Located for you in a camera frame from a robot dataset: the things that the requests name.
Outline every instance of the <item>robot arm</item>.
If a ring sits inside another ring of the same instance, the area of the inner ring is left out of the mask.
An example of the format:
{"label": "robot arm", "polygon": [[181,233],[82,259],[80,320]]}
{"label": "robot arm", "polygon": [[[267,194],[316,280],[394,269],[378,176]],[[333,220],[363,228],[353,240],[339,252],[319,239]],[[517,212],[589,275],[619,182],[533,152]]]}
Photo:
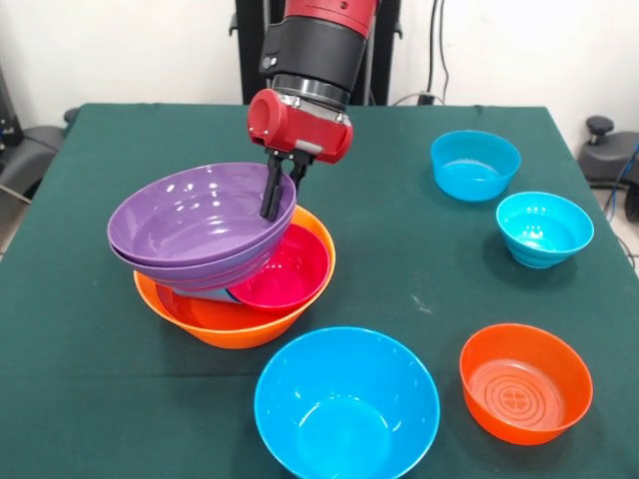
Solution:
{"label": "robot arm", "polygon": [[249,136],[269,153],[261,215],[278,214],[282,161],[296,186],[314,160],[337,163],[352,142],[346,105],[380,0],[288,0],[265,37],[260,72],[271,87],[249,106]]}

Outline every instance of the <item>bowl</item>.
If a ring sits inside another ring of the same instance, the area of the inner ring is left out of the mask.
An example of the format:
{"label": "bowl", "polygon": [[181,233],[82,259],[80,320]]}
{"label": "bowl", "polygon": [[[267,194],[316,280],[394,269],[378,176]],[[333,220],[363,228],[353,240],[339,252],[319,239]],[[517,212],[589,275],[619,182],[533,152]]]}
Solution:
{"label": "bowl", "polygon": [[229,278],[242,282],[258,272],[276,252],[289,223],[282,223],[272,234],[243,251],[222,259],[190,266],[149,266],[122,256],[111,244],[111,251],[122,262],[154,281],[177,288],[225,287]]}
{"label": "bowl", "polygon": [[551,441],[575,425],[592,402],[592,379],[581,357],[533,326],[481,329],[464,345],[459,370],[472,416],[512,444]]}
{"label": "bowl", "polygon": [[501,195],[519,170],[517,149],[501,137],[471,130],[439,137],[430,149],[437,185],[465,202]]}
{"label": "bowl", "polygon": [[325,226],[311,213],[297,208],[293,223],[313,232],[328,250],[330,270],[321,289],[306,303],[288,314],[259,311],[242,304],[179,296],[169,287],[134,272],[138,293],[147,306],[167,321],[216,347],[245,349],[266,344],[289,327],[325,291],[335,266],[335,249]]}
{"label": "bowl", "polygon": [[248,306],[284,312],[313,297],[329,270],[330,257],[321,240],[309,230],[290,225],[267,265],[229,292]]}
{"label": "bowl", "polygon": [[432,444],[439,399],[405,346],[332,327],[284,346],[265,367],[255,415],[267,448],[298,477],[399,477]]}
{"label": "bowl", "polygon": [[497,208],[506,246],[521,264],[547,268],[577,254],[595,233],[590,217],[565,198],[549,193],[519,193]]}
{"label": "bowl", "polygon": [[291,218],[296,189],[288,175],[282,175],[275,221],[260,216],[268,175],[265,165],[221,163],[165,177],[115,210],[109,242],[122,256],[151,266],[187,266],[236,254]]}

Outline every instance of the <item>blue bowl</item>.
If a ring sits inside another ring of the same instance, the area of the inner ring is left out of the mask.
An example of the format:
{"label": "blue bowl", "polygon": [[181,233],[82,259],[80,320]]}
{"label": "blue bowl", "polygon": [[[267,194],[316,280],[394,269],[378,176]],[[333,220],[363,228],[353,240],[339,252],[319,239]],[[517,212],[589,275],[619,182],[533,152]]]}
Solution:
{"label": "blue bowl", "polygon": [[435,182],[465,202],[485,202],[501,195],[521,166],[517,149],[484,132],[442,135],[430,149]]}
{"label": "blue bowl", "polygon": [[271,359],[255,413],[271,453],[299,477],[390,479],[428,451],[439,399],[405,346],[367,329],[332,327]]}
{"label": "blue bowl", "polygon": [[549,193],[519,193],[506,198],[497,207],[497,223],[514,258],[539,269],[578,253],[595,233],[586,212]]}

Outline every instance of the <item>green tablecloth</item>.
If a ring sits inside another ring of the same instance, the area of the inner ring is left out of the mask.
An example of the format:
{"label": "green tablecloth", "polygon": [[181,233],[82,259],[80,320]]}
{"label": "green tablecloth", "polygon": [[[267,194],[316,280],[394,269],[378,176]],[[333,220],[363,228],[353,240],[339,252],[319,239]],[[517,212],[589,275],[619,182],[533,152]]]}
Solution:
{"label": "green tablecloth", "polygon": [[[166,174],[264,161],[246,109],[82,109],[0,263],[0,477],[289,477],[258,435],[253,392],[283,344],[320,326],[390,334],[434,376],[442,420],[409,477],[637,477],[639,284],[576,163],[543,109],[352,109],[355,142],[317,164],[300,203],[330,229],[332,284],[282,338],[215,349],[150,312],[109,252],[106,223],[127,195]],[[480,129],[520,150],[510,191],[581,205],[596,234],[551,270],[516,264],[497,231],[497,201],[440,192],[428,149],[444,132]],[[595,399],[554,442],[507,445],[477,426],[458,378],[462,344],[495,322],[548,329],[589,364]]]}

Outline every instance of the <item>orange bowl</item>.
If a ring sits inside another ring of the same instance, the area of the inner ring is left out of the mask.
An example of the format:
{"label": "orange bowl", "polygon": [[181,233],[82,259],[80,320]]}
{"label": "orange bowl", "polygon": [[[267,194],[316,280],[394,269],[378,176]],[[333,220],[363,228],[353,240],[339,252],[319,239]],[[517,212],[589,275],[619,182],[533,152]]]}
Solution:
{"label": "orange bowl", "polygon": [[473,334],[459,359],[466,405],[486,431],[512,444],[551,441],[588,411],[588,367],[543,329],[495,324]]}
{"label": "orange bowl", "polygon": [[297,206],[294,225],[309,230],[326,246],[330,270],[321,289],[289,314],[273,314],[241,304],[197,299],[175,294],[169,287],[134,272],[138,293],[147,306],[203,342],[226,349],[246,349],[273,341],[291,327],[324,292],[335,269],[335,248],[326,227],[304,208]]}

